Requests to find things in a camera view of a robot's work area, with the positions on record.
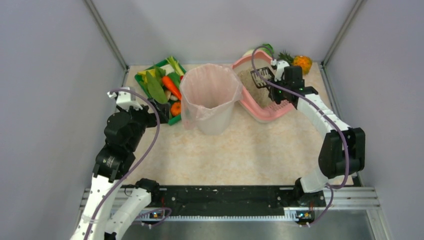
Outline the black litter scoop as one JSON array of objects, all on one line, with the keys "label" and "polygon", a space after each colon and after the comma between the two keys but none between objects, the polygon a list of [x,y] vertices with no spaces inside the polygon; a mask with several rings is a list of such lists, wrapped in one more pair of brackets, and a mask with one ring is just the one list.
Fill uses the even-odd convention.
[{"label": "black litter scoop", "polygon": [[251,70],[250,75],[257,89],[268,89],[269,85],[265,81],[263,81],[263,79],[266,79],[267,81],[271,82],[275,78],[274,73],[269,67],[258,68],[257,71]]}]

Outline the pink litter box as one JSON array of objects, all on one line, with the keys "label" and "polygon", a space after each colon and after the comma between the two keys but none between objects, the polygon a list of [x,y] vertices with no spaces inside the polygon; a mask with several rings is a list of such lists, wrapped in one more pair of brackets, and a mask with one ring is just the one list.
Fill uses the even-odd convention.
[{"label": "pink litter box", "polygon": [[271,77],[270,73],[261,70],[261,68],[266,68],[273,73],[271,60],[272,58],[265,51],[259,50],[254,55],[245,54],[232,65],[233,71],[243,84],[242,99],[239,103],[261,123],[275,121],[294,109],[294,106],[286,100],[276,104],[269,98],[269,91],[266,87],[258,88],[256,85],[262,79],[253,71],[252,63],[263,77]]}]

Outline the pink lined trash bin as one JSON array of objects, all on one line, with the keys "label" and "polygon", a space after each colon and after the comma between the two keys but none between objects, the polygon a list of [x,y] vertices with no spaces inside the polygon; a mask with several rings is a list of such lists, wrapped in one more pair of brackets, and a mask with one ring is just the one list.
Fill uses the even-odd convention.
[{"label": "pink lined trash bin", "polygon": [[220,135],[230,125],[243,84],[227,66],[207,63],[190,69],[180,84],[181,120],[186,130]]}]

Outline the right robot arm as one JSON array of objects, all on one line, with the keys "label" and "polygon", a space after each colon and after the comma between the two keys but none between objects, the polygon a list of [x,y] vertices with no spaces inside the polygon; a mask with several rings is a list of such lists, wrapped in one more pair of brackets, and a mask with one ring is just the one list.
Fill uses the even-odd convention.
[{"label": "right robot arm", "polygon": [[323,138],[318,166],[298,178],[293,198],[299,204],[308,202],[313,193],[321,191],[330,180],[342,177],[342,188],[348,176],[365,167],[366,135],[362,128],[353,128],[338,118],[322,101],[318,91],[306,86],[302,68],[278,62],[273,65],[274,79],[269,84],[269,97],[280,103],[287,100],[303,113]]}]

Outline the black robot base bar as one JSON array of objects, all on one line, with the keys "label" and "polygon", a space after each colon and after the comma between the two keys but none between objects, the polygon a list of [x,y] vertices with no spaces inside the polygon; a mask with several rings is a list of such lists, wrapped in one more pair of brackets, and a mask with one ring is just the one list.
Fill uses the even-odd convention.
[{"label": "black robot base bar", "polygon": [[173,217],[283,216],[288,207],[325,206],[322,191],[299,195],[292,186],[277,185],[165,185],[149,204],[171,208]]}]

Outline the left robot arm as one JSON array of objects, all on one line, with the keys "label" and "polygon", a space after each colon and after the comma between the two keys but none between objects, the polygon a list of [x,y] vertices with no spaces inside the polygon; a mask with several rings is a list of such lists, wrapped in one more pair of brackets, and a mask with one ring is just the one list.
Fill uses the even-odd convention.
[{"label": "left robot arm", "polygon": [[147,128],[157,127],[160,123],[160,112],[150,113],[147,105],[134,102],[128,109],[119,107],[118,112],[107,119],[105,145],[96,156],[88,199],[71,239],[120,240],[141,211],[151,203],[159,185],[153,180],[143,179],[126,202],[114,214],[111,213],[143,134]]}]

